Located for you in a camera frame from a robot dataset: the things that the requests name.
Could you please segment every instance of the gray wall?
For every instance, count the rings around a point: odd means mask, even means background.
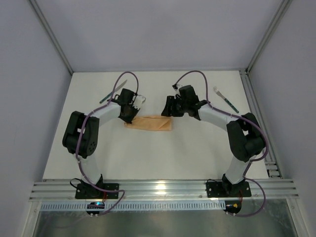
[[[286,177],[316,227],[316,1],[293,1],[251,73]]]
[[[38,0],[76,72],[245,68],[281,0]]]
[[[26,0],[0,1],[0,233],[14,237],[50,151],[70,74]]]

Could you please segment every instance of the cable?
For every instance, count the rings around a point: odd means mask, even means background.
[[[123,73],[118,77],[117,81],[115,82],[114,87],[113,87],[113,90],[112,90],[112,93],[111,93],[111,97],[110,97],[110,99],[108,100],[108,102],[107,102],[105,105],[103,105],[103,106],[101,106],[101,107],[99,107],[99,108],[96,108],[95,110],[91,111],[91,112],[85,117],[85,119],[84,119],[84,121],[83,121],[83,124],[82,124],[82,127],[81,127],[80,134],[79,134],[79,138],[78,138],[78,142],[77,142],[77,147],[76,147],[75,157],[76,157],[76,159],[77,159],[77,161],[78,161],[78,164],[79,164],[79,170],[80,170],[82,176],[86,179],[86,181],[87,181],[92,187],[94,187],[94,188],[97,189],[97,190],[100,190],[100,191],[102,191],[102,192],[107,192],[107,193],[120,193],[120,192],[123,192],[122,196],[118,199],[118,201],[117,201],[115,204],[113,204],[113,206],[110,207],[108,210],[106,210],[106,211],[100,213],[99,216],[102,216],[102,215],[105,215],[105,214],[109,213],[114,207],[116,207],[116,206],[118,205],[118,203],[123,199],[123,197],[124,197],[124,195],[125,195],[125,190],[106,190],[106,189],[101,189],[101,188],[97,187],[96,185],[94,185],[94,183],[86,176],[86,174],[84,173],[84,170],[83,170],[83,168],[82,168],[80,158],[78,157],[78,155],[79,155],[79,147],[80,147],[80,144],[81,144],[81,140],[82,140],[82,136],[83,136],[83,131],[84,131],[84,128],[85,128],[85,125],[86,125],[86,123],[87,123],[88,118],[89,118],[90,116],[92,116],[95,112],[97,112],[97,111],[99,111],[99,110],[101,110],[101,109],[107,107],[107,106],[110,104],[110,102],[111,102],[111,100],[112,100],[112,98],[113,98],[113,95],[114,95],[114,92],[115,92],[115,88],[116,88],[116,86],[117,86],[118,81],[121,79],[121,77],[122,77],[123,75],[125,75],[125,74],[127,74],[127,73],[128,73],[128,74],[132,74],[132,75],[135,77],[136,82],[137,82],[136,94],[138,93],[139,81],[138,81],[137,76],[136,76],[134,73],[132,73],[132,72],[123,72]]]
[[[70,185],[73,186],[75,189],[77,189],[77,187],[72,184],[72,181],[73,181],[74,179],[79,180],[80,182],[81,182],[81,180],[80,180],[80,179],[77,179],[77,178],[73,178],[71,181],[69,181]]]
[[[249,181],[254,182],[254,183],[255,183],[256,185],[258,185],[258,187],[261,189],[262,194],[263,194],[263,203],[262,203],[261,207],[260,207],[256,212],[254,212],[254,213],[245,214],[245,215],[236,214],[235,216],[238,216],[238,217],[249,217],[249,216],[256,215],[256,214],[258,214],[260,211],[262,211],[262,209],[264,208],[264,206],[265,206],[265,204],[266,204],[266,194],[265,194],[265,191],[263,190],[263,188],[261,187],[261,185],[260,185],[257,181],[255,181],[255,180],[253,180],[253,179],[246,178],[246,173],[248,172],[248,170],[249,170],[249,168],[250,168],[250,166],[251,166],[251,164],[252,164],[253,162],[263,160],[263,159],[268,155],[268,152],[269,152],[269,143],[268,143],[267,137],[265,136],[265,134],[264,134],[264,132],[261,130],[261,128],[260,128],[259,126],[257,126],[254,122],[252,122],[252,121],[250,121],[250,120],[248,120],[248,119],[246,119],[246,118],[244,118],[244,117],[242,117],[242,116],[238,116],[238,115],[234,115],[234,114],[228,113],[228,112],[226,112],[226,111],[223,111],[223,110],[218,109],[218,108],[216,108],[216,107],[214,107],[214,106],[211,105],[211,102],[210,102],[209,99],[208,99],[208,84],[207,84],[207,78],[206,78],[206,76],[205,76],[205,74],[204,74],[203,72],[198,71],[198,70],[193,70],[193,71],[189,71],[189,72],[187,72],[187,73],[184,73],[184,74],[176,81],[175,84],[178,84],[178,82],[179,82],[183,77],[185,77],[187,74],[190,74],[190,73],[200,73],[200,74],[202,74],[202,76],[203,76],[203,78],[204,78],[204,80],[205,80],[206,101],[207,101],[207,104],[209,105],[209,107],[211,107],[211,109],[213,109],[213,110],[215,110],[215,111],[217,111],[217,112],[220,112],[220,113],[222,113],[222,114],[224,114],[224,115],[231,116],[231,117],[237,118],[237,119],[241,119],[241,120],[243,120],[243,121],[245,121],[245,122],[251,124],[252,126],[254,126],[254,127],[260,132],[260,134],[262,135],[262,137],[263,137],[263,139],[264,139],[264,142],[265,142],[265,145],[266,145],[266,150],[265,150],[264,154],[263,154],[260,158],[250,160],[248,166],[246,167],[244,173],[242,174],[245,180],[249,180]]]
[[[266,201],[267,201],[266,193],[263,190],[262,186],[257,181],[255,181],[254,179],[249,179],[249,178],[245,178],[245,180],[249,180],[251,182],[254,182],[256,185],[258,185],[258,187],[261,189],[261,192],[263,195],[263,202],[262,202],[261,207],[258,210],[256,210],[255,212],[250,213],[250,214],[235,214],[235,216],[237,216],[237,217],[250,217],[250,216],[257,215],[260,211],[263,210],[264,206],[266,205]]]
[[[215,183],[219,183],[219,182],[216,181],[215,179],[208,179],[207,182],[208,182],[209,180],[210,180],[210,181],[213,181],[213,182],[215,182]]]
[[[102,202],[105,202],[105,201],[106,201],[106,199],[107,199],[107,193],[106,193],[106,192],[104,192]]]
[[[243,196],[242,196],[242,191],[241,191],[241,189],[239,190],[239,193],[240,193],[239,200],[240,200],[240,203],[242,204],[242,198],[243,198]]]

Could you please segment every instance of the green handle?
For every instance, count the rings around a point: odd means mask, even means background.
[[[234,105],[232,105],[232,103],[231,102],[229,102],[229,100],[228,99],[225,99],[225,102],[237,113],[237,114],[239,114],[239,111],[238,111],[238,109],[236,109],[235,108],[235,106]]]

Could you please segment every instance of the white table surface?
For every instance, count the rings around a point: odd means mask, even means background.
[[[138,115],[160,115],[171,87],[185,72],[135,72],[139,94],[145,96]],[[43,179],[80,178],[74,156],[62,146],[62,138],[73,111],[90,112],[100,106],[121,73],[74,73],[60,117]],[[205,72],[211,103],[223,110],[233,110],[213,92],[218,89],[235,105],[240,114],[249,106],[238,71]],[[135,91],[132,75],[125,88]],[[200,74],[184,77],[180,84],[191,84],[199,99],[205,99],[205,83]],[[116,118],[99,129],[95,151],[98,167],[105,179],[221,179],[232,160],[227,133],[218,127],[185,115],[173,118],[172,131],[142,131],[124,127]],[[264,161],[255,162],[247,177],[268,178]]]

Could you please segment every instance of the black bracket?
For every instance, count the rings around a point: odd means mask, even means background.
[[[103,177],[100,177],[96,186],[105,190],[119,190],[117,183],[103,183]],[[81,182],[77,185],[75,199],[118,199],[119,193],[105,193],[92,187],[90,184]]]
[[[251,190],[248,182],[243,182],[240,186],[240,192],[235,195],[227,195],[222,186],[222,181],[208,180],[206,182],[206,193],[208,198],[244,198],[251,197]]]

